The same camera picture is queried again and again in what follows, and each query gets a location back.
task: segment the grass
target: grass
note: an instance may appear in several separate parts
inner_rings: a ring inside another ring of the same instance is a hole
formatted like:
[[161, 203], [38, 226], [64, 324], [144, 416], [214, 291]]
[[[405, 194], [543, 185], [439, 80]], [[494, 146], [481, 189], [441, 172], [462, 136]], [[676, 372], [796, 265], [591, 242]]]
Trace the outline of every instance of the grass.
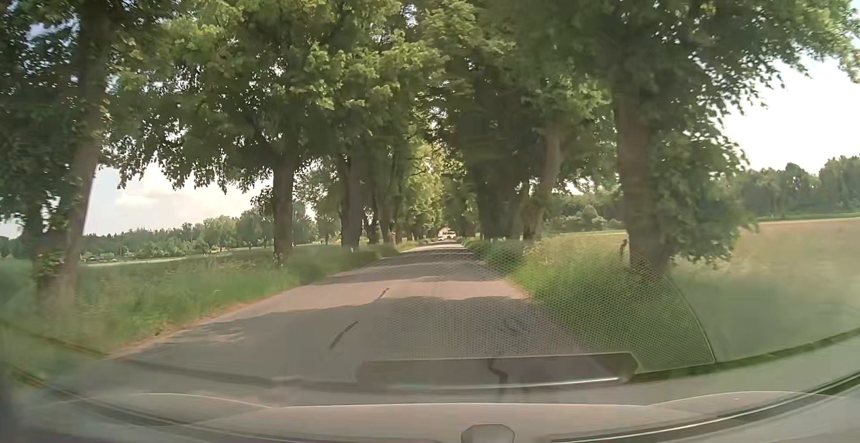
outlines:
[[791, 214], [785, 215], [783, 218], [773, 218], [773, 217], [759, 217], [759, 222], [771, 222], [771, 221], [797, 221], [797, 220], [807, 220], [807, 219], [840, 219], [840, 218], [860, 218], [860, 212], [848, 212], [848, 213], [800, 213], [800, 214]]
[[[707, 359], [701, 331], [716, 361], [734, 361], [860, 327], [860, 218], [762, 224], [742, 235], [731, 262], [680, 262], [657, 284], [620, 262], [625, 238], [546, 238], [519, 256], [510, 242], [469, 246], [581, 343], [633, 348], [648, 369]], [[507, 255], [493, 262], [493, 251]]]
[[81, 267], [75, 308], [61, 320], [35, 311], [27, 261], [0, 262], [0, 317], [16, 326], [85, 348], [59, 348], [21, 332], [3, 332], [18, 366], [40, 377], [57, 374], [96, 353], [112, 353], [233, 307], [397, 254], [384, 245], [347, 252], [336, 245], [295, 248], [282, 269], [271, 250], [231, 250], [220, 256], [159, 263]]

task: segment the tall grass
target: tall grass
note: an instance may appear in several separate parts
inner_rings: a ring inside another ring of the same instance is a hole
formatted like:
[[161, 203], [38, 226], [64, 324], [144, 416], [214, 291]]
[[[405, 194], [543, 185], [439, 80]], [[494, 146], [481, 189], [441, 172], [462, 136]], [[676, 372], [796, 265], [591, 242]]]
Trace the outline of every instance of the tall grass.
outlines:
[[[391, 256], [393, 247], [296, 247], [281, 269], [271, 250], [232, 250], [222, 256], [160, 263], [81, 267], [74, 309], [40, 317], [26, 261], [0, 262], [0, 317], [28, 331], [102, 353], [164, 334], [244, 303]], [[35, 373], [56, 374], [80, 355], [20, 331], [4, 331], [6, 350]]]
[[594, 237], [472, 241], [469, 248], [523, 287], [532, 302], [592, 352], [630, 352], [645, 370], [713, 362], [697, 319], [671, 282], [632, 271]]

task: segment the meadow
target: meadow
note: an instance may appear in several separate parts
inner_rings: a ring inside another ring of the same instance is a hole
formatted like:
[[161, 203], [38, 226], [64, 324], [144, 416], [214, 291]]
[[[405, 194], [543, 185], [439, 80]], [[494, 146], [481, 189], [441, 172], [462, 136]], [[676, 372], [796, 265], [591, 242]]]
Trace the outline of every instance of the meadow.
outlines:
[[629, 273], [618, 255], [625, 237], [470, 247], [583, 345], [636, 348], [650, 369], [706, 363], [708, 344], [714, 361], [734, 361], [860, 327], [860, 218], [762, 223], [730, 262], [679, 262], [660, 283]]
[[397, 249], [385, 245], [365, 245], [358, 252], [336, 245], [305, 245], [297, 246], [278, 270], [271, 267], [270, 249], [83, 266], [75, 308], [51, 321], [35, 310], [29, 262], [9, 258], [0, 262], [0, 318], [58, 344], [20, 329], [6, 327], [0, 332], [7, 356], [44, 378], [88, 358], [394, 254]]

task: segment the tree trunk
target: tree trunk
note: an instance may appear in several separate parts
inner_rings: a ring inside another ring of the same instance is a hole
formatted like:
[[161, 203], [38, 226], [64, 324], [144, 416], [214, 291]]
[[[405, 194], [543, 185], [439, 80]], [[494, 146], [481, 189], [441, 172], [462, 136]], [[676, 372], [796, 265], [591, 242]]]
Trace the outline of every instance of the tree trunk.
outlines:
[[379, 215], [379, 230], [382, 232], [382, 243], [386, 245], [394, 244], [394, 234], [391, 232], [391, 226], [393, 223], [391, 222], [391, 210], [388, 209], [383, 203], [382, 208], [380, 208]]
[[662, 274], [669, 268], [671, 252], [662, 241], [651, 183], [654, 133], [641, 115], [638, 95], [619, 95], [614, 107], [630, 263], [642, 273]]
[[358, 249], [361, 238], [361, 220], [364, 218], [364, 204], [361, 201], [361, 177], [358, 163], [346, 158], [340, 163], [340, 177], [343, 179], [342, 218], [340, 219], [340, 246], [344, 249]]
[[104, 0], [84, 0], [78, 20], [75, 53], [77, 101], [81, 109], [75, 152], [72, 155], [55, 223], [39, 250], [37, 282], [42, 303], [66, 310], [74, 303], [77, 267], [83, 248], [83, 228], [90, 205], [95, 170], [102, 153], [105, 119], [102, 108], [108, 86], [108, 62], [115, 33]]
[[519, 240], [525, 234], [525, 226], [523, 224], [523, 209], [529, 201], [529, 191], [532, 189], [528, 176], [522, 181], [522, 186], [513, 197], [510, 209], [508, 210], [507, 230], [505, 238], [509, 240]]
[[297, 143], [279, 156], [272, 168], [274, 198], [274, 264], [281, 267], [292, 255], [292, 186], [298, 167]]
[[523, 211], [524, 240], [540, 240], [543, 236], [543, 213], [550, 204], [552, 188], [558, 182], [558, 173], [564, 162], [562, 135], [563, 128], [559, 124], [549, 125], [543, 132], [546, 148], [543, 157], [543, 173], [534, 195], [528, 200], [528, 207]]

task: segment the bush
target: bush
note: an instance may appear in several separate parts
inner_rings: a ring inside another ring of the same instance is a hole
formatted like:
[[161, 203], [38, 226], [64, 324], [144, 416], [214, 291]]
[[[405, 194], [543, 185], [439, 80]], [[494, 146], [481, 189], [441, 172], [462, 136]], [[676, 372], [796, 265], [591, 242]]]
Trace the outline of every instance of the bush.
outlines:
[[593, 218], [592, 229], [595, 229], [597, 231], [603, 231], [604, 229], [606, 229], [606, 218], [603, 218], [601, 216]]
[[624, 223], [618, 221], [615, 218], [612, 218], [609, 220], [608, 223], [606, 223], [606, 228], [608, 228], [608, 229], [624, 229]]
[[471, 240], [464, 245], [475, 258], [487, 262], [489, 267], [501, 273], [515, 270], [523, 260], [525, 249], [525, 243], [519, 240]]

